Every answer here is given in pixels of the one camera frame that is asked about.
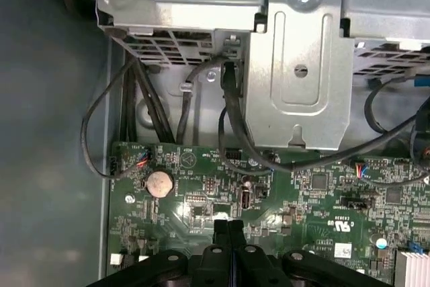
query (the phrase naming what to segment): black connector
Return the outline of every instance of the black connector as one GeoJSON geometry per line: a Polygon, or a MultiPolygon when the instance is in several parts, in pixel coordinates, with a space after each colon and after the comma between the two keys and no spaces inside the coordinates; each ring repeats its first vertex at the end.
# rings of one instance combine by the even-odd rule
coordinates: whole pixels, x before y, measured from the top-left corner
{"type": "Polygon", "coordinates": [[[430,108],[424,107],[417,112],[415,121],[417,134],[430,134],[430,108]]]}

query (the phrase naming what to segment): metal bracket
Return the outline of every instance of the metal bracket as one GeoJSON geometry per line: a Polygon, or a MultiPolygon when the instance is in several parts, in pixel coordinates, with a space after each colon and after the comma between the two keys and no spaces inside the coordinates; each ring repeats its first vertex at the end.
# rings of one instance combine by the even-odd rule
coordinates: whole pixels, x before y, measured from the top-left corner
{"type": "Polygon", "coordinates": [[[267,31],[251,34],[245,67],[245,118],[256,146],[287,147],[298,134],[307,149],[339,148],[354,47],[340,36],[341,1],[269,0],[267,31]]]}

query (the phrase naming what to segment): motherboard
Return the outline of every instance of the motherboard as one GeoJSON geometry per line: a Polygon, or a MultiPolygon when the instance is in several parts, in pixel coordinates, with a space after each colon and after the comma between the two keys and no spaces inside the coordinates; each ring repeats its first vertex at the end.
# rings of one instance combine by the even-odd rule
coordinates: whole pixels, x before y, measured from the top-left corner
{"type": "MultiPolygon", "coordinates": [[[[259,166],[240,150],[236,165],[259,166]]],[[[304,249],[389,284],[399,251],[430,247],[430,188],[425,183],[375,188],[418,176],[408,159],[366,157],[325,167],[250,176],[224,166],[217,149],[117,142],[111,173],[144,167],[111,181],[107,272],[159,251],[201,254],[215,219],[241,219],[249,243],[266,254],[304,249]]],[[[274,161],[319,158],[279,151],[274,161]]]]}

